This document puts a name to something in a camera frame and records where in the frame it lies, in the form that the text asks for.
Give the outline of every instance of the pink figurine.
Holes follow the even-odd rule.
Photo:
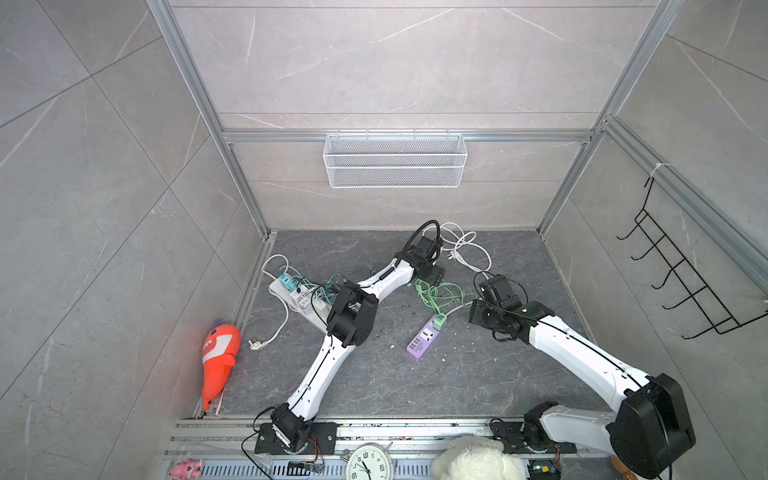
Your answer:
[[[184,460],[184,463],[174,465],[170,470],[170,477],[173,480],[187,480],[188,478],[199,478],[203,472],[200,470],[203,468],[203,461],[198,460],[194,462],[190,459]]]

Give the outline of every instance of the wire basket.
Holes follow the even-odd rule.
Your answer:
[[[334,134],[323,150],[332,188],[458,187],[460,134]]]

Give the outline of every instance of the orange plush toy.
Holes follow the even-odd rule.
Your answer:
[[[232,325],[219,325],[208,333],[203,343],[203,410],[224,390],[240,350],[240,331]]]

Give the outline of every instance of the purple object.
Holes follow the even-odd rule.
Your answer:
[[[437,315],[432,315],[432,318],[424,325],[424,328],[419,330],[419,333],[413,337],[411,343],[406,347],[406,352],[413,355],[415,358],[420,359],[424,352],[427,351],[430,345],[435,342],[435,338],[440,333],[440,330],[436,330],[432,326],[432,322],[437,318]]]

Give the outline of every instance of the clock face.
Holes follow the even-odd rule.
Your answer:
[[[355,450],[346,466],[346,480],[392,480],[393,474],[389,455],[373,443]]]

